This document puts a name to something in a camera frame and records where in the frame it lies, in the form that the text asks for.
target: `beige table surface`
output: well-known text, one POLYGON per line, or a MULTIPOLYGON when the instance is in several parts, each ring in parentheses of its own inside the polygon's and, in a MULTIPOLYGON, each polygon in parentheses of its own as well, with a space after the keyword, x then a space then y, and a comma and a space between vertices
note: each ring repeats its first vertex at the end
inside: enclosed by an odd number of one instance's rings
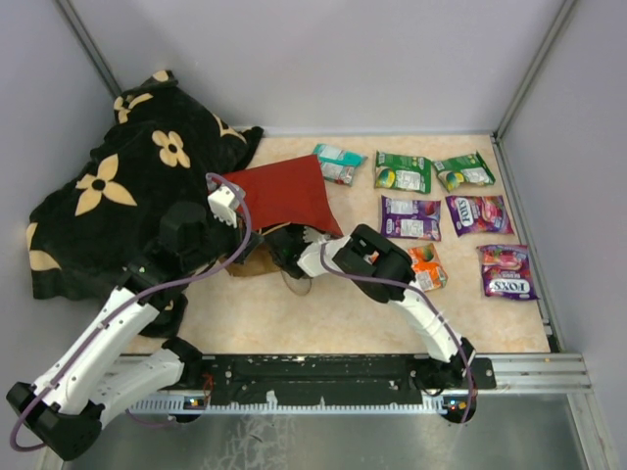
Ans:
MULTIPOLYGON (((353 187, 326 182, 329 205, 345 234, 357 224, 379 228, 380 197, 442 201, 436 243, 449 274, 444 289, 428 294, 451 324, 480 353, 547 352, 549 345, 535 302, 485 298, 476 247, 517 243, 515 235, 455 233, 435 174, 429 195, 373 188, 374 152, 424 156, 432 160, 478 150, 497 176, 494 186, 457 189, 458 195, 505 195, 490 138, 487 135, 275 137, 267 138, 251 166, 287 160, 312 152, 324 142, 368 155, 353 187)), ((403 248, 427 242, 394 240, 403 248)), ((353 283, 325 275, 298 297, 287 289, 280 273, 234 278, 225 271, 191 285, 189 306, 179 336, 204 353, 424 353, 419 337, 389 306, 377 304, 353 283)), ((151 353, 161 340, 137 337, 127 353, 151 353)))

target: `gray wall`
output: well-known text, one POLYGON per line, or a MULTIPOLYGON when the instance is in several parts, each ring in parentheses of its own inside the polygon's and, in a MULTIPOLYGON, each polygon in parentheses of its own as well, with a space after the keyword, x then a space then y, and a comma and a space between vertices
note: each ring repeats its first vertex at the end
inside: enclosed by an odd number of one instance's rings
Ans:
MULTIPOLYGON (((111 98, 49 0, 0 6, 0 392, 53 364, 95 305, 37 302, 30 292, 25 229, 30 211, 74 176, 113 121, 111 98)), ((32 468, 10 450, 16 416, 0 399, 0 467, 32 468)), ((22 444, 32 444, 29 431, 22 444)))
POLYGON ((566 345, 627 465, 627 2, 580 2, 506 136, 566 345))
POLYGON ((172 68, 233 125, 492 131, 560 0, 74 0, 122 86, 172 68))

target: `black blanket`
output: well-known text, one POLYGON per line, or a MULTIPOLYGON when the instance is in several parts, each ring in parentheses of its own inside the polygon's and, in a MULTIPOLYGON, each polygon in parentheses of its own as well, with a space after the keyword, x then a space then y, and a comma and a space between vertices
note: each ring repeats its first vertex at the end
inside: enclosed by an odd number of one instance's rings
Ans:
POLYGON ((263 130, 233 130, 176 85, 161 70, 122 93, 103 144, 30 215, 36 299, 105 300, 123 267, 157 235, 170 206, 206 205, 208 171, 226 173, 250 162, 263 130))

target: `red cloth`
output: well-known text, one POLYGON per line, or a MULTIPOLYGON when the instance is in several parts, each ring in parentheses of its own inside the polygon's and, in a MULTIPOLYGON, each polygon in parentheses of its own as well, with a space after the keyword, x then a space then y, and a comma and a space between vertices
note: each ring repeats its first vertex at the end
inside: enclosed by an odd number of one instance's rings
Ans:
POLYGON ((316 155, 235 171, 224 177, 246 191, 253 230, 292 222, 342 236, 329 207, 316 155))

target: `red and purple snack bag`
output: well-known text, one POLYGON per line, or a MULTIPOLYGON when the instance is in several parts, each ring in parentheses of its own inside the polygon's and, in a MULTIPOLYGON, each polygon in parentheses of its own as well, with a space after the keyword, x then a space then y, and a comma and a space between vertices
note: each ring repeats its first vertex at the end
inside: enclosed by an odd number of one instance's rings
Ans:
POLYGON ((478 248, 486 296, 515 301, 538 299, 531 278, 529 250, 525 245, 484 245, 478 248))
POLYGON ((381 196, 381 234, 439 242, 440 201, 390 199, 381 196))
POLYGON ((466 233, 513 233, 503 196, 447 196, 458 237, 466 233))

